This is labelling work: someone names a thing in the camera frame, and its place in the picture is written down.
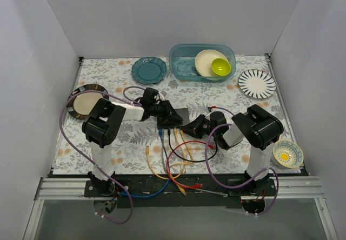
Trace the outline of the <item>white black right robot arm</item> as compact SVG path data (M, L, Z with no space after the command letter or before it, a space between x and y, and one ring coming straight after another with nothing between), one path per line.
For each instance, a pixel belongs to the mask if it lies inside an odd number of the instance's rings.
M238 192L257 195L271 183L269 167L272 149L284 131L281 121L254 104L245 113L232 116L232 123L227 123L224 113L212 111L209 116L200 114L194 121L181 127L187 135L201 139L207 135L216 145L229 150L243 139L250 143L249 164L242 179L230 179L226 184L220 182L211 171L209 161L205 161L211 178L221 187Z

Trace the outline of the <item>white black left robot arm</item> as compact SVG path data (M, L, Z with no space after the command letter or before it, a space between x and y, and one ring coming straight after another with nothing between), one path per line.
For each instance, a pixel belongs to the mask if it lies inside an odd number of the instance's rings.
M115 103L101 97L82 124L82 132L92 153L93 171L88 173L92 186L104 197L111 196L115 184L110 179L115 174L112 164L111 144L116 139L123 121L145 121L154 116L163 125L178 126L183 118L171 103L153 88L144 89L139 106Z

